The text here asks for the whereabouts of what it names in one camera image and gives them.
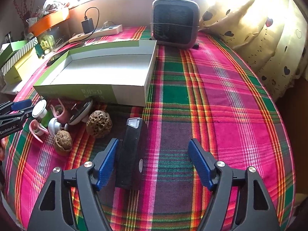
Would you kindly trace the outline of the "person left hand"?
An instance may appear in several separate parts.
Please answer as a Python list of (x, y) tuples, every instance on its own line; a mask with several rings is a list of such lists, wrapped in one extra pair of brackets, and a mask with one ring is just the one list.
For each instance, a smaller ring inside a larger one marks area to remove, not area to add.
[(5, 158), (5, 140), (1, 139), (1, 145), (0, 145), (0, 160), (3, 161)]

